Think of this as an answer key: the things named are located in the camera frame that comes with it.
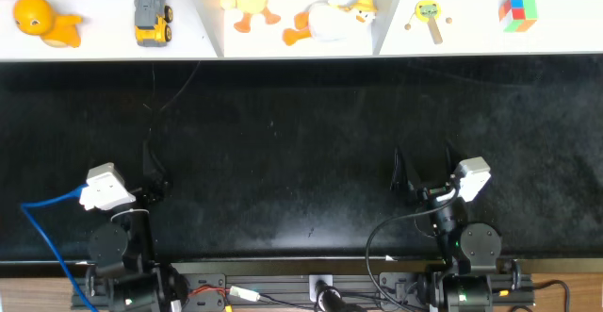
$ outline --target black tabletop surface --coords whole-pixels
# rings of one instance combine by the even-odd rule
[[[0,260],[53,258],[19,203],[108,161],[139,184],[147,107],[195,64],[0,65]],[[601,256],[602,67],[600,56],[202,62],[153,133],[174,182],[151,207],[157,256],[362,255],[379,222],[415,210],[389,192],[395,146],[429,178],[445,171],[446,139],[491,166],[467,207],[501,232],[504,255]],[[71,260],[88,258],[107,220],[77,201],[34,214]],[[401,222],[373,253],[437,248]]]

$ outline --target orange plush foot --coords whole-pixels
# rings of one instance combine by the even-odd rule
[[[249,33],[252,31],[252,15],[248,13],[243,14],[243,20],[235,24],[235,29],[241,33]]]
[[[295,42],[311,37],[310,30],[304,29],[297,31],[295,29],[285,29],[283,32],[283,41],[286,45],[292,46]]]
[[[281,21],[281,17],[276,14],[272,14],[268,8],[264,8],[264,10],[262,10],[262,14],[264,14],[266,17],[266,23],[268,25],[274,25]]]
[[[309,23],[308,19],[310,18],[310,13],[305,11],[295,15],[295,27],[299,30],[306,28]]]

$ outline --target yellow toy truck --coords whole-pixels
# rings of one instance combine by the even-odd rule
[[[134,0],[136,41],[142,47],[164,47],[171,41],[173,12],[166,0]]]

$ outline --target colorful puzzle cube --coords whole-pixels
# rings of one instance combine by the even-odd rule
[[[506,0],[498,10],[504,32],[525,32],[538,20],[536,0]]]

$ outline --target blue cube face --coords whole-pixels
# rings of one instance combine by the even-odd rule
[[[523,8],[524,0],[511,0],[511,8]]]

